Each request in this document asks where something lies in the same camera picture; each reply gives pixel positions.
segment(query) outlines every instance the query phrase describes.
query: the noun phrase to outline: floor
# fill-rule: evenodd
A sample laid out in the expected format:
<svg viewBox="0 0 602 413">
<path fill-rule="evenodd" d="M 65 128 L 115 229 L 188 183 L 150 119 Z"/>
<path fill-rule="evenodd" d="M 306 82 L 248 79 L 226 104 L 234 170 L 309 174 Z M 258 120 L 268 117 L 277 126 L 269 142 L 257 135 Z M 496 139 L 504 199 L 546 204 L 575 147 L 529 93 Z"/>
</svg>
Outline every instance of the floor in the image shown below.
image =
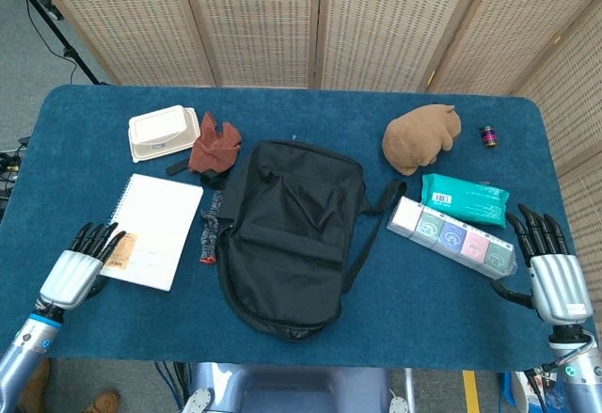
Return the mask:
<svg viewBox="0 0 602 413">
<path fill-rule="evenodd" d="M 31 9 L 34 23 L 58 54 L 62 48 L 48 26 Z M 0 1 L 0 151 L 15 149 L 17 139 L 30 135 L 40 106 L 50 90 L 68 84 L 72 64 L 53 56 L 44 46 L 27 17 L 25 0 Z M 82 45 L 69 24 L 56 23 L 97 77 L 107 76 Z M 89 84 L 81 70 L 73 74 L 74 84 Z M 403 395 L 403 373 L 392 371 L 392 387 Z M 499 411 L 497 375 L 477 373 L 481 412 Z M 53 360 L 47 391 L 49 413 L 83 410 L 103 389 L 118 389 L 121 413 L 175 412 L 171 395 L 151 362 L 125 360 Z M 461 372 L 415 371 L 415 395 L 419 412 L 467 411 Z"/>
</svg>

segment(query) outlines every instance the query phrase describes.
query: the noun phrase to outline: brown shoe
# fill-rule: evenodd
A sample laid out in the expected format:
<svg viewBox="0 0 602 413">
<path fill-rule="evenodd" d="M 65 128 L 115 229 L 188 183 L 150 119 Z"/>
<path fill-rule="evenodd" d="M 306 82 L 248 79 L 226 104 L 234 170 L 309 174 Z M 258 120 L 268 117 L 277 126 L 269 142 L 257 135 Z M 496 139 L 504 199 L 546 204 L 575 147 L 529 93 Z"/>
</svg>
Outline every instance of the brown shoe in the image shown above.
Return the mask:
<svg viewBox="0 0 602 413">
<path fill-rule="evenodd" d="M 117 413 L 118 410 L 119 393 L 116 391 L 103 391 L 83 413 Z"/>
<path fill-rule="evenodd" d="M 24 413 L 44 413 L 46 404 L 44 393 L 50 379 L 50 359 L 44 358 L 31 374 L 27 385 L 21 391 L 19 408 Z"/>
</svg>

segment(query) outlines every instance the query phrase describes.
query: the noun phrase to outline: black backpack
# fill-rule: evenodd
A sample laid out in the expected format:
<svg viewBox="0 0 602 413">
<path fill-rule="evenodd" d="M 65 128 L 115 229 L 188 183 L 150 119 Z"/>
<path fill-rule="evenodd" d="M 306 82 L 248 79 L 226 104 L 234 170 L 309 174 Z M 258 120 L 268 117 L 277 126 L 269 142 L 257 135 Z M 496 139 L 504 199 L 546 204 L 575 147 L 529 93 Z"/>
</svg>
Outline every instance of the black backpack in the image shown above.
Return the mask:
<svg viewBox="0 0 602 413">
<path fill-rule="evenodd" d="M 301 341 L 341 315 L 341 295 L 380 225 L 348 270 L 356 217 L 383 213 L 405 183 L 392 181 L 376 208 L 365 189 L 361 165 L 333 151 L 287 141 L 254 148 L 231 175 L 218 214 L 219 277 L 241 319 Z"/>
</svg>

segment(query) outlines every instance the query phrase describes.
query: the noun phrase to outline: robotic hand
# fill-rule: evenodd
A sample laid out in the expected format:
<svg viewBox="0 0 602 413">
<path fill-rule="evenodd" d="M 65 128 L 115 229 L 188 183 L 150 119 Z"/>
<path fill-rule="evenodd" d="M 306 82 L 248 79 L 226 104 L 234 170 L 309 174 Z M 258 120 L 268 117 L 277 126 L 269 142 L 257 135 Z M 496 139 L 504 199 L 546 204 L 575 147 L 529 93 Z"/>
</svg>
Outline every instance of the robotic hand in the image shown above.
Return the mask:
<svg viewBox="0 0 602 413">
<path fill-rule="evenodd" d="M 493 281 L 492 286 L 501 297 L 536 310 L 544 322 L 553 325 L 548 341 L 556 358 L 525 374 L 533 387 L 536 373 L 558 369 L 570 411 L 602 412 L 602 358 L 595 336 L 581 326 L 594 311 L 578 259 L 570 254 L 554 218 L 541 217 L 523 204 L 518 209 L 526 225 L 513 214 L 506 217 L 529 268 L 532 295 L 508 291 L 499 281 Z M 533 389 L 546 411 L 539 389 Z"/>
<path fill-rule="evenodd" d="M 87 223 L 56 260 L 40 289 L 36 309 L 0 360 L 0 413 L 13 413 L 29 376 L 61 328 L 64 311 L 74 310 L 106 284 L 107 278 L 99 273 L 125 235 L 119 232 L 107 244 L 117 225 L 99 225 L 88 233 L 92 224 Z"/>
</svg>

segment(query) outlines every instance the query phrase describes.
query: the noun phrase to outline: blue table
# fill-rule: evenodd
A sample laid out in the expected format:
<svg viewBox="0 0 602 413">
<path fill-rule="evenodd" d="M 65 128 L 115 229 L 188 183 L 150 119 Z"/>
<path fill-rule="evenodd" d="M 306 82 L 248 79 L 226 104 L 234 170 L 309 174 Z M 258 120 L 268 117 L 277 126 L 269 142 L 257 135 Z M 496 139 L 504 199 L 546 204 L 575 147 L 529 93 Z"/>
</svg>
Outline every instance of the blue table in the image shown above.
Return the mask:
<svg viewBox="0 0 602 413">
<path fill-rule="evenodd" d="M 59 87 L 46 99 L 5 219 L 0 226 L 0 343 L 8 345 L 32 309 L 60 252 L 81 225 L 105 221 L 132 173 L 164 178 L 183 153 L 132 162 L 128 119 L 182 104 L 200 117 L 211 110 L 243 136 L 241 157 L 266 138 L 328 147 L 365 168 L 372 202 L 394 177 L 380 150 L 387 123 L 427 103 L 455 104 L 463 132 L 436 164 L 405 178 L 420 199 L 420 175 L 438 172 L 490 182 L 555 215 L 568 230 L 544 123 L 521 98 L 466 95 L 188 87 Z M 499 144 L 481 142 L 493 125 Z M 198 183 L 183 172 L 176 181 Z M 211 199 L 207 191 L 201 208 Z M 357 254 L 374 223 L 357 223 Z M 450 369 L 519 370 L 550 360 L 550 327 L 535 313 L 504 302 L 489 279 L 381 229 L 342 317 L 301 343 L 261 334 L 242 323 L 223 298 L 215 267 L 199 263 L 200 213 L 169 293 L 117 280 L 66 315 L 52 355 Z M 510 229 L 487 228 L 515 243 Z M 522 259 L 507 284 L 527 292 Z"/>
</svg>

